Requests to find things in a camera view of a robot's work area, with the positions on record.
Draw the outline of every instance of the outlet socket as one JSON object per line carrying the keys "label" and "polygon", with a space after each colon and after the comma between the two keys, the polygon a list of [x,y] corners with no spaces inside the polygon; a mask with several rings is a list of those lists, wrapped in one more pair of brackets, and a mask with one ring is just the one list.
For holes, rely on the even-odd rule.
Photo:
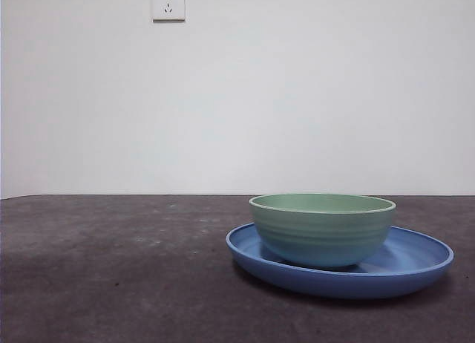
{"label": "outlet socket", "polygon": [[151,0],[153,21],[185,21],[185,0]]}

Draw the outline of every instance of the dark countertop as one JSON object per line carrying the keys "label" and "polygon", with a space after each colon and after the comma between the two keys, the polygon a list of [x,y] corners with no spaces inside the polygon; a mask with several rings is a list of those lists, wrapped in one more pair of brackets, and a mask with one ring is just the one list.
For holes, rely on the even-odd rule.
{"label": "dark countertop", "polygon": [[4,343],[475,342],[475,196],[382,196],[452,247],[448,275],[377,301],[291,293],[232,260],[249,196],[56,195],[1,202]]}

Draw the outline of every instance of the plate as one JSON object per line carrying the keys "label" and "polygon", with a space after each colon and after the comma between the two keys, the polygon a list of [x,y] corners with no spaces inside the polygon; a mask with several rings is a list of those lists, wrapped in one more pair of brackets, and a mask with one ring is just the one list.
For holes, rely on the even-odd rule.
{"label": "plate", "polygon": [[313,269],[285,261],[263,245],[253,223],[233,229],[226,242],[237,263],[261,280],[298,293],[333,298],[407,295],[437,281],[453,260],[448,245],[397,226],[391,227],[374,255],[338,269]]}

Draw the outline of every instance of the green bowl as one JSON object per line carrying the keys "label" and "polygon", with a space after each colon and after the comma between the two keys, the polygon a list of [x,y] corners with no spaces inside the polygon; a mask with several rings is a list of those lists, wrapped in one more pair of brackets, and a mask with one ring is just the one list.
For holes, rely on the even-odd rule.
{"label": "green bowl", "polygon": [[249,204],[264,244],[308,267],[344,267],[371,256],[396,208],[376,197],[323,194],[264,195]]}

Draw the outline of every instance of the wall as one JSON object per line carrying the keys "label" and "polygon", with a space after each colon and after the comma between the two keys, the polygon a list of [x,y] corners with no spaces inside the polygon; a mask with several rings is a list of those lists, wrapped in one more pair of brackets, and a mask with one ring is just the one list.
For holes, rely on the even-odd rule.
{"label": "wall", "polygon": [[475,195],[475,0],[2,0],[2,196]]}

